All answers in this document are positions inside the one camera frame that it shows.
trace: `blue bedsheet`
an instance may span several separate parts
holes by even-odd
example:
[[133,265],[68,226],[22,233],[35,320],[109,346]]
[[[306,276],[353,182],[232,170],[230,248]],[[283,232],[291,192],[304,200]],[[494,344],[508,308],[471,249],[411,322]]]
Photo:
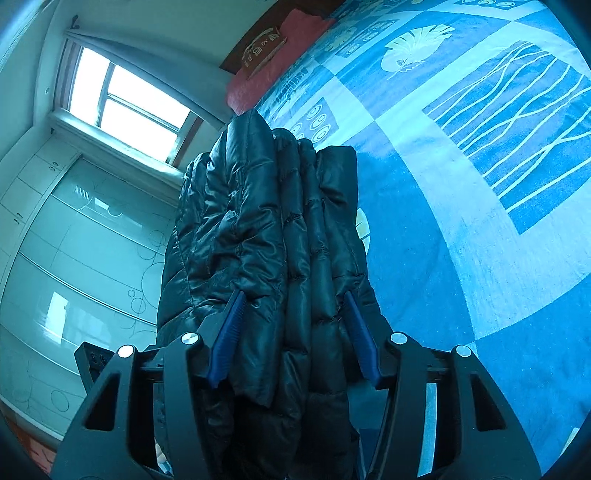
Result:
[[359,159],[392,327],[468,344],[543,470],[591,408],[591,72],[537,0],[352,0],[258,105]]

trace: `window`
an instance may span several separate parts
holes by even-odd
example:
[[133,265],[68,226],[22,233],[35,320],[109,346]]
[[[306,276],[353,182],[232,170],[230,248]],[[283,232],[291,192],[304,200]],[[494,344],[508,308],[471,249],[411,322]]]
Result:
[[67,53],[67,70],[73,73],[64,74],[70,80],[62,79],[59,106],[130,147],[172,163],[198,117],[155,86],[88,48]]

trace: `silver screw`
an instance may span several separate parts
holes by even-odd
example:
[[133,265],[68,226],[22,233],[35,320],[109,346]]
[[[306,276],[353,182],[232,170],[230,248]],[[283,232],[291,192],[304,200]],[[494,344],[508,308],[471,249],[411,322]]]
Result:
[[192,345],[195,342],[197,342],[199,340],[199,335],[197,335],[194,332],[189,332],[189,333],[185,333],[181,340],[183,341],[183,343],[185,343],[186,345]]
[[131,345],[124,345],[119,349],[119,351],[117,351],[117,354],[121,358],[130,357],[131,355],[133,355],[133,353],[134,353],[134,348]]
[[408,337],[403,333],[396,332],[390,336],[390,341],[396,345],[404,345],[408,341]]
[[459,356],[462,356],[464,358],[468,358],[472,354],[472,350],[470,350],[470,348],[467,347],[466,345],[458,345],[456,347],[456,353]]

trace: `black puffer jacket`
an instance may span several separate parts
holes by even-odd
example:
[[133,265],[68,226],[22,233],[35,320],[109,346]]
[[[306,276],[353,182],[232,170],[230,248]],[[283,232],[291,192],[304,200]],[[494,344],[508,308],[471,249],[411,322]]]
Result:
[[[157,345],[196,331],[235,289],[248,307],[229,385],[203,393],[219,475],[350,480],[358,436],[348,382],[359,378],[339,317],[353,290],[379,314],[355,231],[349,147],[316,153],[255,111],[189,165],[168,244]],[[156,437],[167,453],[165,399]]]

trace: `cabinet door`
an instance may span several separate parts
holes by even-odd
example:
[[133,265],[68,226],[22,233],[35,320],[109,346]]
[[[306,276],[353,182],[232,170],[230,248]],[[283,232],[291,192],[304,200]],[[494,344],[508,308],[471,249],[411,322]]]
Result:
[[58,174],[56,167],[34,155],[18,174],[18,178],[43,195]]
[[18,220],[27,221],[40,200],[39,192],[17,178],[12,182],[0,203]]
[[0,280],[2,280],[2,276],[6,272],[8,260],[9,260],[8,254],[4,250],[0,249]]
[[77,153],[78,150],[69,143],[51,137],[36,154],[52,167],[62,170],[66,165],[70,164],[70,161]]
[[12,253],[23,226],[23,221],[0,205],[0,248],[5,253]]

